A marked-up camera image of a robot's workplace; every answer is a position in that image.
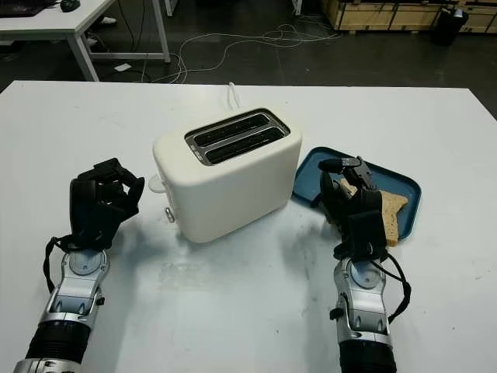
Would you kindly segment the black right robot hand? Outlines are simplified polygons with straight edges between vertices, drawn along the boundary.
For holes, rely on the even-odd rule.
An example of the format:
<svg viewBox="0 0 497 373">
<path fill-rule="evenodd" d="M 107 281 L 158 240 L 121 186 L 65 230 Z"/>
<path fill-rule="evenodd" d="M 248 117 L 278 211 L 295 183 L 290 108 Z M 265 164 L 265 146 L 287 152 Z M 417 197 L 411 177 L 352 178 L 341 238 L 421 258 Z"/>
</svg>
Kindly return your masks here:
<svg viewBox="0 0 497 373">
<path fill-rule="evenodd" d="M 313 200 L 328 222 L 337 226 L 342 241 L 333 249 L 337 260 L 383 260 L 387 239 L 382 196 L 367 164 L 355 158 L 326 159 L 318 164 L 320 192 Z"/>
</svg>

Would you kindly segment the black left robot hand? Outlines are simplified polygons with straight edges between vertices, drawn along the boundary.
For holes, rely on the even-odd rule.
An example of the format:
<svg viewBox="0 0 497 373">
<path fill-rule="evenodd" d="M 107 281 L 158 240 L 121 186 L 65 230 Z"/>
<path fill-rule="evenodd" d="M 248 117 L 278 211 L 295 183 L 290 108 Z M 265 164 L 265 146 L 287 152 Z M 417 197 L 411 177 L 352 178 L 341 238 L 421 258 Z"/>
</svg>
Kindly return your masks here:
<svg viewBox="0 0 497 373">
<path fill-rule="evenodd" d="M 116 158 L 98 163 L 70 184 L 71 234 L 67 251 L 111 247 L 120 224 L 139 212 L 144 177 L 136 177 Z"/>
</svg>

